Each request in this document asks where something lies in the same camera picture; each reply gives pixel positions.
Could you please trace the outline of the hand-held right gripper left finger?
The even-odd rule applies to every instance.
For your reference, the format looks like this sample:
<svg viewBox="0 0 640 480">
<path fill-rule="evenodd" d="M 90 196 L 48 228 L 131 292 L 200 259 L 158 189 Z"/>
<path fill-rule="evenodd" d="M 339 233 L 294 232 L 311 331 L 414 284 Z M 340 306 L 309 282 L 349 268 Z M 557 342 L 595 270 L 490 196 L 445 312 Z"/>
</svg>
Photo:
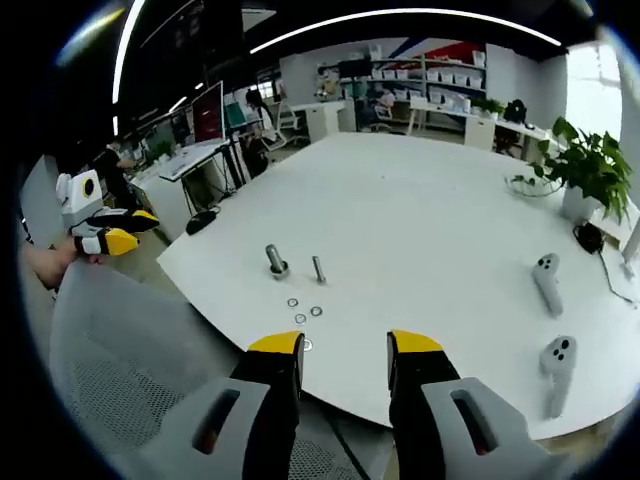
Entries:
<svg viewBox="0 0 640 480">
<path fill-rule="evenodd" d="M 266 336 L 172 407 L 141 451 L 153 479 L 285 479 L 296 429 L 302 332 Z"/>
</svg>

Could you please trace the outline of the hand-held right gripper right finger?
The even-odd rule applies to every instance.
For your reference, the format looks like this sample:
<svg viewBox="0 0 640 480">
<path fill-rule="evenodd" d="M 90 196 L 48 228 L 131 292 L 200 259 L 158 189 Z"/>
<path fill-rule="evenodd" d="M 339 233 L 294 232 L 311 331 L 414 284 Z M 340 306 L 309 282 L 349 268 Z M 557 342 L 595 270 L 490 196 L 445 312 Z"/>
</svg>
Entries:
<svg viewBox="0 0 640 480">
<path fill-rule="evenodd" d="M 525 417 L 435 340 L 387 334 L 389 420 L 402 479 L 568 479 L 574 466 L 529 435 Z"/>
</svg>

